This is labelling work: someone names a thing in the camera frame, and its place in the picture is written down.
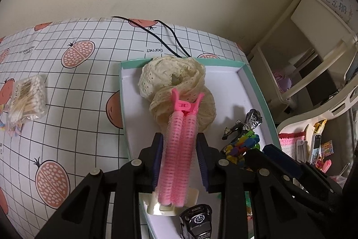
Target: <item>cotton swab pack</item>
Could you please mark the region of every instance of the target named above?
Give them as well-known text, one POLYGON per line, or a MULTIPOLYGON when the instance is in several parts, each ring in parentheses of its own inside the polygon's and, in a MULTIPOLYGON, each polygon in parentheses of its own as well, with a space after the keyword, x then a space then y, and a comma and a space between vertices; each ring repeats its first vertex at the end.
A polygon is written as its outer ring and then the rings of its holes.
POLYGON ((197 134, 196 115, 204 93, 199 94, 195 103, 179 100, 176 88, 171 93, 174 112, 168 122, 156 192, 160 204, 183 207, 187 199, 190 165, 197 134))
POLYGON ((10 127, 35 121, 47 113, 46 89, 40 75, 15 82, 8 114, 10 127))

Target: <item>grid pattern tablecloth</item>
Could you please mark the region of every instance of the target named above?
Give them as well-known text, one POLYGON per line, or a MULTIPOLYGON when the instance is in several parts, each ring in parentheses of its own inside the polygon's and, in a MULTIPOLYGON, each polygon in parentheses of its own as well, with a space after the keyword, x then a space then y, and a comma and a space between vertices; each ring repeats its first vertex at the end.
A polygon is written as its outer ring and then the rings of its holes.
MULTIPOLYGON (((185 27, 170 27, 192 57, 248 63, 234 42, 185 27)), ((157 23, 150 29, 185 56, 166 27, 157 23)), ((0 191, 5 196, 2 205, 8 206, 8 217, 23 238, 33 238, 55 211, 36 188, 39 168, 35 160, 61 165, 71 191, 95 167, 106 172, 128 162, 119 105, 115 104, 119 96, 110 100, 119 90, 119 62, 170 54, 154 36, 117 18, 52 22, 1 40, 0 104, 9 104, 11 92, 5 81, 11 78, 18 81, 41 74, 47 88, 49 110, 45 117, 26 123, 20 136, 11 138, 0 132, 0 191), (94 44, 92 54, 80 57, 83 61, 74 68, 65 67, 63 56, 69 43, 81 41, 94 44)), ((0 120, 6 123, 7 110, 1 108, 0 120)), ((112 210, 113 198, 107 219, 108 238, 112 210)), ((141 223, 143 238, 149 238, 145 221, 141 223)))

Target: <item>black toy car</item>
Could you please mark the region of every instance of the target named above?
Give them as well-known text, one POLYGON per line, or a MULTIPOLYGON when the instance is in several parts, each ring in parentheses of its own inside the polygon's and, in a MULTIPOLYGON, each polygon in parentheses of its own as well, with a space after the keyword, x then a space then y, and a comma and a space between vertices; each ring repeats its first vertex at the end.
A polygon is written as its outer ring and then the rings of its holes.
POLYGON ((181 236, 183 239, 210 239, 211 207, 206 204, 191 207, 180 215, 181 236))

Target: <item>plastic bag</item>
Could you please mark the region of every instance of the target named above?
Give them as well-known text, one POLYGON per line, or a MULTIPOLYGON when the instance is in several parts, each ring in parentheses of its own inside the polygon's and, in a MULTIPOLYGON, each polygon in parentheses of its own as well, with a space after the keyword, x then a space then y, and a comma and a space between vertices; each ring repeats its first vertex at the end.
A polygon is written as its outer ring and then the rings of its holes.
POLYGON ((9 134, 10 137, 16 137, 16 136, 20 136, 21 131, 22 131, 22 126, 23 126, 23 124, 18 123, 15 126, 10 127, 9 124, 7 123, 5 125, 5 130, 9 134))
POLYGON ((46 87, 40 75, 15 82, 7 119, 8 130, 28 121, 36 121, 47 113, 46 87))
POLYGON ((347 178, 340 175, 330 176, 330 178, 332 178, 336 183, 338 183, 341 186, 341 188, 344 187, 345 181, 347 180, 347 178))

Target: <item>pink knitted item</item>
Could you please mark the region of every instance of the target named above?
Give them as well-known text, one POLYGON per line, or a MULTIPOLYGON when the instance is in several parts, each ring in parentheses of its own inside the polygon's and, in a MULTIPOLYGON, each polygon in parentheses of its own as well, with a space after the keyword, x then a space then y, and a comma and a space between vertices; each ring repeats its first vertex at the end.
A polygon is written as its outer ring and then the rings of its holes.
POLYGON ((281 133, 279 134, 279 140, 282 151, 293 159, 296 159, 296 141, 305 140, 305 132, 281 133))

